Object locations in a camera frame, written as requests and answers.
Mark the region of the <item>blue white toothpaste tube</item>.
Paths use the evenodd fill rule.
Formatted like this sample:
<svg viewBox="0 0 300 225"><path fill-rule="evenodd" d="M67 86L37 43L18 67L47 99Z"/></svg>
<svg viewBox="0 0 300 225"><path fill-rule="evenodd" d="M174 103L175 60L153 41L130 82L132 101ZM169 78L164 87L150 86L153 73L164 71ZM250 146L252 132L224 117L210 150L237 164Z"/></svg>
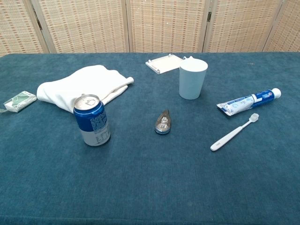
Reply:
<svg viewBox="0 0 300 225"><path fill-rule="evenodd" d="M219 103L217 104L217 107L226 115L233 116L245 110L263 105L279 97L281 97L280 89L273 88L271 90L265 90L256 94L230 100L225 103Z"/></svg>

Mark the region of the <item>white folded towel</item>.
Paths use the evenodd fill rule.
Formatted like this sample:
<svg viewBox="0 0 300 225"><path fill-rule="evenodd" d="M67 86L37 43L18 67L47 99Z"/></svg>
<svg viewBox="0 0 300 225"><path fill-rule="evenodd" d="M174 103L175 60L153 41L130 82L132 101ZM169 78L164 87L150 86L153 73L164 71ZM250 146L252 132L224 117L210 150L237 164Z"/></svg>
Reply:
<svg viewBox="0 0 300 225"><path fill-rule="evenodd" d="M103 65L87 66L63 79L42 83L37 89L37 99L73 113L74 101L78 97L93 94L106 105L133 82L132 77L126 78Z"/></svg>

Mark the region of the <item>green white tissue pack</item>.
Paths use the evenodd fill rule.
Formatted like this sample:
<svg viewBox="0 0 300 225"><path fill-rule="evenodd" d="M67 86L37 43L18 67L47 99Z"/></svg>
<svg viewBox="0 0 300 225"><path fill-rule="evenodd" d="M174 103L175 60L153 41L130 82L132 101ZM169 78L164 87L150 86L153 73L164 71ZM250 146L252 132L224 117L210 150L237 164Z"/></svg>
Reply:
<svg viewBox="0 0 300 225"><path fill-rule="evenodd" d="M7 111L18 113L19 111L29 106L36 100L37 100L36 95L31 94L27 91L22 91L16 96L4 102L4 106L6 109L0 109L0 113L5 113Z"/></svg>

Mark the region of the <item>woven bamboo folding screen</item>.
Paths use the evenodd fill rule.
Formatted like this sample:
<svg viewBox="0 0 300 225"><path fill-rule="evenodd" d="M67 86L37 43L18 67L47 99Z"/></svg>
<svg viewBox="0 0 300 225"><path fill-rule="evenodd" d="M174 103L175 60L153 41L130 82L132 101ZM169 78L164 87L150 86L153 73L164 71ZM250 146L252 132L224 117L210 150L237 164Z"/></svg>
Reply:
<svg viewBox="0 0 300 225"><path fill-rule="evenodd" d="M300 52L300 0L0 0L10 53Z"/></svg>

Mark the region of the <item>grey correction tape dispenser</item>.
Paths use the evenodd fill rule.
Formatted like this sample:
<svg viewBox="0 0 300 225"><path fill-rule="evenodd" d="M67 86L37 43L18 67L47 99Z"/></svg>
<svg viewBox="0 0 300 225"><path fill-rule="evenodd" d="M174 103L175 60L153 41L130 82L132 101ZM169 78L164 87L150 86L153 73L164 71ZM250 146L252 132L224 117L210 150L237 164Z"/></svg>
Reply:
<svg viewBox="0 0 300 225"><path fill-rule="evenodd" d="M169 110L164 110L155 123L155 132L159 135L168 134L171 130L171 117Z"/></svg>

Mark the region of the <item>blue white soda can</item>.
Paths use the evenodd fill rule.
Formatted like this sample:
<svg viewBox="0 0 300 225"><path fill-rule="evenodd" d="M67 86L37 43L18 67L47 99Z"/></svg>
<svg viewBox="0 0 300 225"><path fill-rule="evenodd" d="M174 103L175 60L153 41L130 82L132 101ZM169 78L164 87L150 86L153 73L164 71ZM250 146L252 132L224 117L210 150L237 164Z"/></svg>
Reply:
<svg viewBox="0 0 300 225"><path fill-rule="evenodd" d="M109 140L111 132L105 106L98 96L81 95L74 102L73 114L87 145L99 146Z"/></svg>

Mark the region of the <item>white toothbrush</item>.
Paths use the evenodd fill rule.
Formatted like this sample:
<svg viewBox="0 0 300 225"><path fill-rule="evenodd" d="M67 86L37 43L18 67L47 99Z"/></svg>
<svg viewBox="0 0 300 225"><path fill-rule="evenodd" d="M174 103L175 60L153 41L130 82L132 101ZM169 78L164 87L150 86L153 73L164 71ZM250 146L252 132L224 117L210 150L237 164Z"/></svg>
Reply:
<svg viewBox="0 0 300 225"><path fill-rule="evenodd" d="M246 126L248 126L250 123L254 123L258 121L259 119L259 114L253 113L248 122L246 122L244 125L237 127L227 135L223 136L221 139L213 143L210 147L211 151L217 151L220 149L222 146L224 146L227 142L229 142L232 138L234 138L240 131L242 131Z"/></svg>

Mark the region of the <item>white plastic cup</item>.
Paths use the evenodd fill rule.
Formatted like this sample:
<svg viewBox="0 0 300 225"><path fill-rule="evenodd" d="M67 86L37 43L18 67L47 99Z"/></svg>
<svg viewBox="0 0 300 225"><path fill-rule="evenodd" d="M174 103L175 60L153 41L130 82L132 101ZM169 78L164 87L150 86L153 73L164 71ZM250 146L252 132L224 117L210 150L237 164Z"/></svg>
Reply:
<svg viewBox="0 0 300 225"><path fill-rule="evenodd" d="M180 63L179 95L187 100L200 96L208 64L200 59L184 57Z"/></svg>

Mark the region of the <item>white square plastic lid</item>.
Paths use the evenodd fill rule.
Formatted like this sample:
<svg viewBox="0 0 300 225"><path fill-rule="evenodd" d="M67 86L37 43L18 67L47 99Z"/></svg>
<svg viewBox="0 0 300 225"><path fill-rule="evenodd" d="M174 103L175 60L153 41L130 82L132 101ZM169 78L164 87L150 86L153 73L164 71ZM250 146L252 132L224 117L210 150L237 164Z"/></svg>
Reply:
<svg viewBox="0 0 300 225"><path fill-rule="evenodd" d="M162 74L180 67L180 63L183 61L182 58L168 54L167 56L148 60L145 64L152 69L156 74Z"/></svg>

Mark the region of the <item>teal tablecloth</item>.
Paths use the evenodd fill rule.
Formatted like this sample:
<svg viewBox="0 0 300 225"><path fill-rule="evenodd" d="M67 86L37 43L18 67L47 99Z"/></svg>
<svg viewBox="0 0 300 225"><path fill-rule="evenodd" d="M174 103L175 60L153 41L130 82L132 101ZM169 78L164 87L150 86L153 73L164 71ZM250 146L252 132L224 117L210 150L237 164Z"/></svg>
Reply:
<svg viewBox="0 0 300 225"><path fill-rule="evenodd" d="M0 225L300 225L300 52L195 53L208 63L195 100L158 53L0 57L0 107L90 65L134 83L105 106L110 140L84 143L74 116L36 101L0 113ZM217 104L278 88L233 116ZM168 109L171 130L155 132ZM217 151L213 143L250 123Z"/></svg>

